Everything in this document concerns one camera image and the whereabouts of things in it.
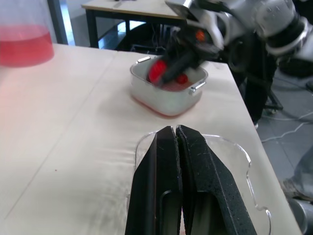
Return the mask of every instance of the white table surface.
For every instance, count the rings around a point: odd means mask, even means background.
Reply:
[[[129,67],[143,55],[54,48],[45,64],[0,68],[0,235],[123,235],[135,145],[178,124],[240,144],[274,234],[301,234],[227,65],[205,64],[199,103],[166,119],[130,98]],[[245,172],[234,178],[256,231],[268,234]]]
[[[180,19],[164,0],[92,0],[82,7],[90,10]]]

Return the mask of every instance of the red object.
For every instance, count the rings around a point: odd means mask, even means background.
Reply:
[[[45,26],[0,26],[0,65],[32,66],[53,56],[51,36]]]
[[[188,82],[188,77],[186,74],[181,74],[176,78],[177,83],[179,84],[185,84],[186,82]]]
[[[150,68],[148,77],[152,84],[159,83],[162,74],[166,71],[167,65],[163,60],[156,61]]]

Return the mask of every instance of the black cable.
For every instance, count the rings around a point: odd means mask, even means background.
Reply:
[[[307,91],[307,92],[310,92],[310,91],[308,91],[308,89],[306,88],[306,87],[301,87],[301,86],[299,86],[298,84],[296,84],[296,83],[293,83],[293,82],[290,82],[290,81],[287,81],[287,80],[285,80],[285,79],[282,79],[282,78],[279,78],[279,77],[274,77],[275,79],[277,79],[277,80],[280,80],[280,81],[283,81],[283,82],[286,82],[286,83],[289,83],[289,84],[291,84],[291,85],[293,85],[293,86],[295,86],[295,87],[297,87],[298,89],[297,90],[303,90],[303,91]]]

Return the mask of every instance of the shoe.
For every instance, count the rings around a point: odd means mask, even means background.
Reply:
[[[254,128],[257,130],[259,128],[259,124],[257,122],[254,122]]]
[[[285,179],[283,181],[279,181],[280,187],[282,188],[286,198],[296,198],[302,199],[305,201],[313,202],[313,198],[307,197],[306,195],[302,194],[297,190],[294,186],[291,179]]]

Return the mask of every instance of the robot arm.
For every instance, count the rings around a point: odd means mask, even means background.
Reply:
[[[296,57],[313,62],[312,26],[300,17],[292,0],[166,0],[166,4],[186,20],[187,26],[203,28],[210,43],[219,51],[240,37],[256,32],[266,44],[266,50],[277,61]],[[185,41],[184,33],[180,42]],[[249,44],[246,37],[244,44]],[[209,43],[197,40],[188,43],[196,51]]]

